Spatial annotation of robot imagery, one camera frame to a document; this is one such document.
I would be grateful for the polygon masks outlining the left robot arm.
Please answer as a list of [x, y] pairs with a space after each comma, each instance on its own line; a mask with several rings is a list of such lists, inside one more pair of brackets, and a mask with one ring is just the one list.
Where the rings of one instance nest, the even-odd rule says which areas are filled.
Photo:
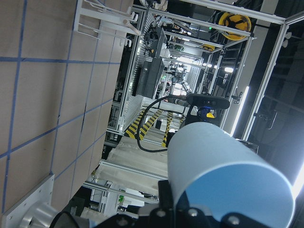
[[173, 228], [174, 212], [169, 201], [140, 208], [134, 219], [126, 214], [116, 214], [96, 224], [86, 218], [58, 212], [51, 207], [54, 177], [49, 176], [28, 193], [19, 203], [24, 211], [20, 213], [15, 228]]

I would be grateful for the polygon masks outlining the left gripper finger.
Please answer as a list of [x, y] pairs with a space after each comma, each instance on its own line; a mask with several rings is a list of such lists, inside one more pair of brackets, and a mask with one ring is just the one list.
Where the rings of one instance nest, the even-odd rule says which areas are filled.
[[159, 207], [163, 211], [174, 211], [174, 200], [171, 186], [168, 180], [158, 181]]

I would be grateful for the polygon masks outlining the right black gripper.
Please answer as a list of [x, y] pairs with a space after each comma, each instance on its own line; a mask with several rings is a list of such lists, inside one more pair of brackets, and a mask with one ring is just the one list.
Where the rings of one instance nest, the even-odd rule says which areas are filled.
[[209, 107], [196, 107], [191, 105], [186, 115], [185, 124], [205, 122], [219, 126], [217, 110]]

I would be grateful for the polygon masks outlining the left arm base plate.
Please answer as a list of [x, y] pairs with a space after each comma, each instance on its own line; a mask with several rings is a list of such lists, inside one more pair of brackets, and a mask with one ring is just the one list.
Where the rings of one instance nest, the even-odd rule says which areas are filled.
[[54, 185], [54, 174], [48, 175], [29, 193], [4, 213], [3, 228], [47, 228], [56, 211], [50, 206]]

